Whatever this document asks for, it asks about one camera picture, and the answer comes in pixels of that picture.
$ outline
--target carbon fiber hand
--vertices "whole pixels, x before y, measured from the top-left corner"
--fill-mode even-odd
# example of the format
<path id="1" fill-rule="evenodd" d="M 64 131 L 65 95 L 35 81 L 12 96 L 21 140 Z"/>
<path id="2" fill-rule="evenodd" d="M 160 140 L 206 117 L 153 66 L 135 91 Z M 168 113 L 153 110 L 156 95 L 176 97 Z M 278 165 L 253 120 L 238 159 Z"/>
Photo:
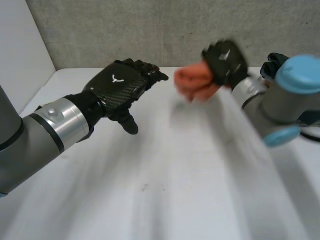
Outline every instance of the carbon fiber hand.
<path id="1" fill-rule="evenodd" d="M 83 91 L 98 97 L 104 117 L 119 122 L 126 132 L 135 135 L 139 128 L 129 113 L 132 103 L 154 84 L 168 79 L 156 65 L 141 60 L 117 60 L 95 76 Z"/>

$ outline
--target orange cloth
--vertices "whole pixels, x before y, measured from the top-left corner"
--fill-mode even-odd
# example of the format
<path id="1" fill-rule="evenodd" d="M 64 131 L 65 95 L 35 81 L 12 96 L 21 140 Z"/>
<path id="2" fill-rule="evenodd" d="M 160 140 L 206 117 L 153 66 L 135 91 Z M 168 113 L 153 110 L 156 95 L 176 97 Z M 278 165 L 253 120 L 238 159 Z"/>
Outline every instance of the orange cloth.
<path id="1" fill-rule="evenodd" d="M 221 88 L 213 79 L 214 76 L 204 61 L 183 67 L 174 74 L 174 83 L 179 93 L 190 102 L 209 100 Z"/>

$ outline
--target light blue cap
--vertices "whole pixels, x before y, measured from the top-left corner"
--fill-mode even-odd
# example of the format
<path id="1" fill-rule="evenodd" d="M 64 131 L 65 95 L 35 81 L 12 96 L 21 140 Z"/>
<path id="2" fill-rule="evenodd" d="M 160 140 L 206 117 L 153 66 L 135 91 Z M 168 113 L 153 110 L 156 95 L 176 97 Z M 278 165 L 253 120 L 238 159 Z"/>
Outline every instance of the light blue cap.
<path id="1" fill-rule="evenodd" d="M 309 95 L 320 92 L 320 58 L 298 55 L 288 59 L 275 76 L 286 91 Z"/>
<path id="2" fill-rule="evenodd" d="M 276 147 L 289 143 L 301 133 L 298 126 L 291 126 L 267 135 L 263 140 L 269 147 Z"/>

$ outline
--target white tabletop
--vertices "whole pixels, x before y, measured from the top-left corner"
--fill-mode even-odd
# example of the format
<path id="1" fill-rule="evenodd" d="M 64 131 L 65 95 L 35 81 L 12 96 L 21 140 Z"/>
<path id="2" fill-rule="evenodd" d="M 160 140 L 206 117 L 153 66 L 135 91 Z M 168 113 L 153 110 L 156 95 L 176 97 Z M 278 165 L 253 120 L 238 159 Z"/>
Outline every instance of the white tabletop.
<path id="1" fill-rule="evenodd" d="M 304 145 L 313 160 L 303 169 L 310 182 L 320 183 L 317 146 L 300 139 L 270 153 L 228 90 L 206 104 L 189 104 L 174 88 L 175 70 L 162 68 L 170 80 L 133 104 L 138 135 L 102 119 L 90 139 L 29 180 L 4 240 L 313 239 L 317 230 L 306 223 L 315 216 L 304 214 L 303 206 L 297 210 L 292 197 L 299 193 L 288 191 L 275 159 L 287 158 L 282 166 L 290 165 L 290 156 L 301 161 L 303 149 L 290 148 Z M 24 116 L 79 93 L 99 71 L 58 71 Z M 314 201 L 320 189 L 309 185 Z"/>

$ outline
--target gray wall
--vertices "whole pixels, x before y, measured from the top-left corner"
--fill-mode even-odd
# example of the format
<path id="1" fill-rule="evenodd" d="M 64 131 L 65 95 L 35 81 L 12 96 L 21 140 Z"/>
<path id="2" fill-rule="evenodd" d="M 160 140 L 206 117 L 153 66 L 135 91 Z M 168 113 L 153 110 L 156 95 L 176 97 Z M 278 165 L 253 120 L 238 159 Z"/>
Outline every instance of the gray wall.
<path id="1" fill-rule="evenodd" d="M 200 59 L 233 37 L 251 66 L 269 53 L 320 55 L 320 0 L 27 0 L 57 70 L 141 59 L 162 67 Z"/>

